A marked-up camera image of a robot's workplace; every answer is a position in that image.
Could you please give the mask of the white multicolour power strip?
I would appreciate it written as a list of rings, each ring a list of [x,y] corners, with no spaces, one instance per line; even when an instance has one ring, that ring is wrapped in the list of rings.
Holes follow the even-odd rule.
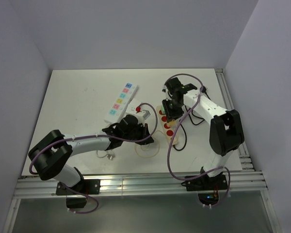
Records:
[[[118,123],[123,117],[124,113],[133,97],[135,96],[139,86],[134,83],[126,83],[120,90],[120,94],[116,97],[112,107],[108,110],[104,122],[107,124]]]

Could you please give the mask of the beige red power strip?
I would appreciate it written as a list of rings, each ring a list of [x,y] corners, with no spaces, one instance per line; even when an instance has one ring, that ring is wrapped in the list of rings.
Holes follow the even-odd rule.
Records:
[[[172,139],[172,137],[174,136],[174,140],[173,140],[173,143],[172,145],[176,145],[178,143],[178,134],[175,133],[175,129],[176,129],[176,124],[172,127],[168,127],[167,126],[167,116],[166,114],[165,115],[160,115],[159,114],[159,110],[162,110],[162,105],[159,105],[156,107],[156,112],[157,112],[157,115],[158,115],[158,122],[160,123],[160,126],[162,128],[162,133],[163,135],[165,136],[166,138],[166,141],[168,143],[168,145],[170,144],[170,141]]]

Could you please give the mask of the yellow usb charger plug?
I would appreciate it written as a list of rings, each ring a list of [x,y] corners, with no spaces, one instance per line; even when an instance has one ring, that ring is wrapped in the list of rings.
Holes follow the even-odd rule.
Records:
[[[168,127],[172,127],[172,126],[174,126],[176,124],[176,121],[172,120],[170,122],[167,122],[166,124],[167,124]]]

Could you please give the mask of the white cube socket adapter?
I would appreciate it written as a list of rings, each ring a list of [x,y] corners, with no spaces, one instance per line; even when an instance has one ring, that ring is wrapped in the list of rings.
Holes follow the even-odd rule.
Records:
[[[131,102],[126,109],[126,114],[127,115],[136,115],[137,110],[136,108],[139,107],[141,102]]]

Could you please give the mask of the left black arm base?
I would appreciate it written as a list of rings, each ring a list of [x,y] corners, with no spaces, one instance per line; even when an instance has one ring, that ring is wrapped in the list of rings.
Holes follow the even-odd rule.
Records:
[[[66,207],[76,214],[89,214],[99,207],[98,200],[93,195],[100,192],[100,179],[84,179],[73,187],[68,187],[62,182],[58,182],[55,195],[66,197]],[[83,211],[83,208],[92,201],[95,206],[92,210]]]

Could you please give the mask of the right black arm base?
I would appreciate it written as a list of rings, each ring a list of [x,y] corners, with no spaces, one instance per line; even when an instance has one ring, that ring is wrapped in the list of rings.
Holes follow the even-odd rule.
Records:
[[[204,175],[200,178],[183,181],[182,187],[185,187],[187,192],[207,191],[207,193],[198,193],[198,201],[203,208],[211,209],[214,206],[220,205],[230,194],[231,174],[227,167],[227,176],[220,172],[214,177]]]

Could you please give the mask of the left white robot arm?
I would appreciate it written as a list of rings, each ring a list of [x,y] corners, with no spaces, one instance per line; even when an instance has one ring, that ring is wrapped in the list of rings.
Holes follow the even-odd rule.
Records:
[[[93,135],[67,136],[53,130],[29,151],[29,172],[43,181],[55,179],[72,193],[79,194],[84,190],[85,182],[77,168],[67,165],[69,158],[91,151],[110,151],[123,142],[148,145],[154,139],[148,125],[133,115],[125,116]]]

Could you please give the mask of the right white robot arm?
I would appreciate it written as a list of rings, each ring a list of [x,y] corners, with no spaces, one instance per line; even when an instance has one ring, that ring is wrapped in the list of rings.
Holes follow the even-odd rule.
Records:
[[[162,101],[162,107],[166,122],[179,119],[181,124],[191,112],[195,112],[210,126],[211,154],[198,177],[203,188],[211,189],[232,152],[244,142],[240,114],[235,109],[227,110],[210,100],[203,85],[198,88],[192,83],[182,84],[177,74],[164,83],[164,89],[167,99]]]

